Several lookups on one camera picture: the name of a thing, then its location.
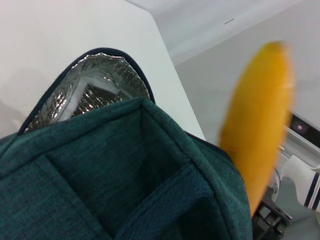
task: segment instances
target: white surface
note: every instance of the white surface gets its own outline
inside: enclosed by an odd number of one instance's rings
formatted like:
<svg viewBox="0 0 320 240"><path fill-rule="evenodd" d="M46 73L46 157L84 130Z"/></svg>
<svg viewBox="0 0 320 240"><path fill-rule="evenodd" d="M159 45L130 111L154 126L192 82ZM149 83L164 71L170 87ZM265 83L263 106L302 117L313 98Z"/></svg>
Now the white surface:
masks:
<svg viewBox="0 0 320 240"><path fill-rule="evenodd" d="M176 66L301 0L126 1L152 14Z"/></svg>
<svg viewBox="0 0 320 240"><path fill-rule="evenodd" d="M128 53L156 103L204 138L151 15L120 0L10 0L0 8L0 136L15 132L56 77L94 48Z"/></svg>
<svg viewBox="0 0 320 240"><path fill-rule="evenodd" d="M207 141L216 143L241 73L265 43L289 44L296 80L293 110L320 126L320 1L304 0L176 66Z"/></svg>

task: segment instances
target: banana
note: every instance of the banana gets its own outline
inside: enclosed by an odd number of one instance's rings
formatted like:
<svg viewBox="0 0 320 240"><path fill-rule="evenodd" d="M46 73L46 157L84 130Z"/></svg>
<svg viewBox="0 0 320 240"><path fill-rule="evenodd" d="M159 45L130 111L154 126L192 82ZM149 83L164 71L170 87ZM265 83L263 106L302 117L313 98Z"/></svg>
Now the banana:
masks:
<svg viewBox="0 0 320 240"><path fill-rule="evenodd" d="M288 50L266 44L244 71L220 134L220 147L240 172L255 213L276 164L290 122L294 81Z"/></svg>

